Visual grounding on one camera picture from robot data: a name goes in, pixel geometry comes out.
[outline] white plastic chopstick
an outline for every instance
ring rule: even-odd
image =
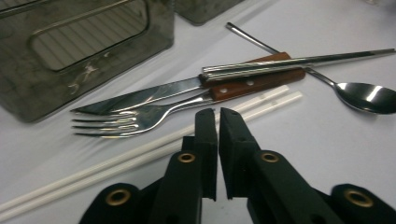
[[[268,91],[265,94],[255,97],[247,102],[244,102],[232,109],[240,113],[244,113],[244,111],[262,102],[268,101],[269,99],[273,99],[287,90],[288,88],[286,86],[282,86],[273,91]],[[246,114],[243,114],[244,119],[246,121],[255,119],[258,116],[270,112],[278,107],[287,105],[297,100],[301,96],[302,95],[299,92],[295,92],[291,95],[275,100],[270,104],[263,105]],[[179,139],[181,139],[182,136],[191,133],[193,133],[193,125],[183,129],[181,132],[168,134],[165,137],[154,141],[154,144],[150,143],[142,147],[134,148],[133,150],[113,159],[99,163],[89,169],[76,173],[75,175],[71,175],[67,178],[47,185],[46,187],[34,190],[12,201],[4,203],[0,205],[0,211],[2,212],[0,213],[0,222],[15,217],[31,209],[37,208],[38,206],[41,206],[45,203],[62,198],[70,193],[87,188],[88,186],[110,178],[111,176],[123,173],[139,165],[178,151],[181,148],[181,140]]]

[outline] clamp jaw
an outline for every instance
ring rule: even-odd
[[[219,143],[212,109],[198,112],[195,136],[183,138],[163,178],[141,190],[104,189],[80,224],[201,223],[202,198],[216,200],[218,146],[227,196],[247,198],[255,224],[396,223],[396,211],[367,189],[313,189],[281,154],[260,149],[237,112],[222,108]]]

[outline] stainless steel utensil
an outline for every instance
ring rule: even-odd
[[[232,23],[228,22],[226,27],[256,46],[270,53],[278,53],[276,49],[265,45],[260,40],[242,31]],[[375,114],[396,113],[396,91],[366,83],[335,83],[311,68],[305,68],[304,70],[306,73],[330,85],[346,105]]]
[[[362,52],[334,54],[325,56],[288,59],[264,63],[235,63],[203,68],[203,78],[206,81],[224,80],[234,77],[254,76],[264,73],[286,71],[293,68],[307,68],[332,63],[344,63],[361,59],[369,59],[396,53],[395,49],[380,49]]]
[[[282,52],[256,59],[251,62],[279,61],[287,60],[289,58],[290,56],[287,53]],[[263,82],[261,82],[259,79],[256,80],[256,85],[261,85],[262,83]],[[205,82],[200,76],[192,77],[177,82],[151,87],[141,91],[130,92],[91,105],[84,105],[82,107],[73,109],[71,112],[91,115],[117,114],[117,112],[121,113],[122,111],[131,110],[141,105],[153,103],[161,99],[179,95],[181,93],[195,90],[204,90],[216,85],[219,85],[219,83]]]
[[[182,109],[199,105],[214,104],[207,91],[187,100],[170,105],[143,105],[135,110],[125,111],[120,119],[73,119],[75,122],[104,124],[105,126],[73,126],[78,129],[95,131],[124,131],[120,133],[76,133],[78,135],[104,138],[130,137],[157,127],[166,116]]]
[[[209,105],[235,97],[267,90],[276,86],[284,85],[304,77],[303,70],[294,70],[287,73],[272,74],[265,77],[235,81],[221,84],[187,100],[170,105],[143,105],[134,110],[126,110],[108,114],[103,119],[74,119],[75,122],[97,124],[95,126],[74,126],[74,128],[104,131],[113,133],[77,133],[79,135],[103,138],[131,137],[147,132],[157,127],[168,115],[182,109],[199,105]]]

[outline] metal tin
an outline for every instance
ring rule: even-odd
[[[172,0],[0,3],[0,104],[46,117],[174,41]]]
[[[244,0],[176,0],[175,11],[193,25],[203,25]]]

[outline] rivet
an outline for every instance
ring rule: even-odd
[[[354,189],[347,189],[346,191],[344,191],[344,196],[347,198],[348,201],[360,207],[371,207],[374,204],[371,198]]]
[[[191,153],[183,153],[180,154],[177,159],[181,162],[192,162],[195,161],[195,156],[192,155]]]
[[[279,157],[273,153],[265,152],[262,153],[262,160],[268,162],[277,162],[279,161]]]
[[[111,206],[122,205],[131,198],[131,192],[126,189],[115,189],[106,197],[106,203]]]

